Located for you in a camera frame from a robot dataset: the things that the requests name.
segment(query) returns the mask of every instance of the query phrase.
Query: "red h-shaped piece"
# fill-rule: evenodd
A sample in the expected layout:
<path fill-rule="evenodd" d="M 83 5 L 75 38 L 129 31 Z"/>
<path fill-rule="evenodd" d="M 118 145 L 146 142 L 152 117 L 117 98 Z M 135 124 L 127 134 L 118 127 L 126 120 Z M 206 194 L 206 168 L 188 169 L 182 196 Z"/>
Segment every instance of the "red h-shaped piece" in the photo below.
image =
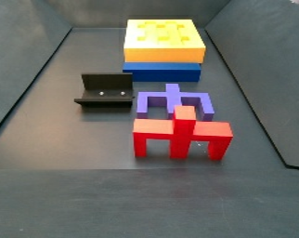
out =
<path fill-rule="evenodd" d="M 233 138 L 229 123 L 196 122 L 192 106 L 176 106 L 172 121 L 134 119 L 131 133 L 135 157 L 146 156 L 146 139 L 168 139 L 170 158 L 185 159 L 190 141 L 209 141 L 209 157 L 220 160 Z"/>

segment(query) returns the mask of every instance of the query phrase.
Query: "gray wall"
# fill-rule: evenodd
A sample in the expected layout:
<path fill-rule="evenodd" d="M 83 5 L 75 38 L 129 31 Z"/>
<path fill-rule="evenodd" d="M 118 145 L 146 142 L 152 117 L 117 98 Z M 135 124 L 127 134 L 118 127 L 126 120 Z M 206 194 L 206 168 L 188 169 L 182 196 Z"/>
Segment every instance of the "gray wall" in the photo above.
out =
<path fill-rule="evenodd" d="M 0 123 L 69 30 L 45 2 L 0 0 Z"/>
<path fill-rule="evenodd" d="M 233 0 L 205 30 L 285 163 L 299 166 L 299 6 Z"/>
<path fill-rule="evenodd" d="M 74 27 L 126 27 L 127 19 L 193 19 L 204 27 L 230 0 L 45 0 Z"/>

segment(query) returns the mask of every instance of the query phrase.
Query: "blue block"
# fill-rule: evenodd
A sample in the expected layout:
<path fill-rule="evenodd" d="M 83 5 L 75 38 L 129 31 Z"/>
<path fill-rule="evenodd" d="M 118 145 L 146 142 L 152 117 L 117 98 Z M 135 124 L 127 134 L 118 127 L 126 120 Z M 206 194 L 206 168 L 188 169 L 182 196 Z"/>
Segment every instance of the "blue block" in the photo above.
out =
<path fill-rule="evenodd" d="M 198 82 L 198 63 L 125 62 L 123 73 L 131 73 L 133 82 Z"/>

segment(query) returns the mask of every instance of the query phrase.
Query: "purple block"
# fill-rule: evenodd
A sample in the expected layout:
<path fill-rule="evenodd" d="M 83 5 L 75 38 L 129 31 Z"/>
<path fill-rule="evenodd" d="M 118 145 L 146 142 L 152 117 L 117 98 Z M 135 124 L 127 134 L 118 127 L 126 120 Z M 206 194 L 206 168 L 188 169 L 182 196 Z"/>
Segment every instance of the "purple block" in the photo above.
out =
<path fill-rule="evenodd" d="M 172 119 L 177 105 L 194 106 L 202 121 L 212 121 L 214 111 L 208 93 L 184 93 L 178 84 L 166 84 L 166 92 L 138 92 L 135 118 L 147 118 L 147 107 L 166 107 L 168 119 Z"/>

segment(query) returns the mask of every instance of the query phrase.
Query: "toy block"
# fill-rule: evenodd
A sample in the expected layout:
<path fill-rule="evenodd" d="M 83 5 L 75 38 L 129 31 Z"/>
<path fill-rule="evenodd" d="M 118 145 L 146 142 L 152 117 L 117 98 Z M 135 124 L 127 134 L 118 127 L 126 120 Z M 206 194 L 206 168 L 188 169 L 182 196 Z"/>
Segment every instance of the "toy block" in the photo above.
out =
<path fill-rule="evenodd" d="M 166 107 L 168 119 L 176 105 L 194 106 L 204 121 L 213 119 L 213 107 L 208 93 L 184 93 L 178 84 L 166 84 L 166 92 L 138 92 L 135 117 L 147 118 L 147 107 Z"/>
<path fill-rule="evenodd" d="M 122 72 L 131 73 L 133 82 L 198 82 L 198 63 L 125 62 Z"/>
<path fill-rule="evenodd" d="M 83 73 L 83 94 L 74 102 L 85 107 L 130 107 L 130 73 Z"/>
<path fill-rule="evenodd" d="M 212 160 L 221 160 L 233 133 L 229 123 L 197 122 L 194 107 L 176 106 L 173 120 L 134 119 L 133 151 L 135 157 L 146 156 L 146 139 L 169 140 L 169 157 L 185 159 L 190 141 L 208 141 Z"/>
<path fill-rule="evenodd" d="M 202 63 L 205 45 L 192 20 L 127 20 L 126 62 Z"/>

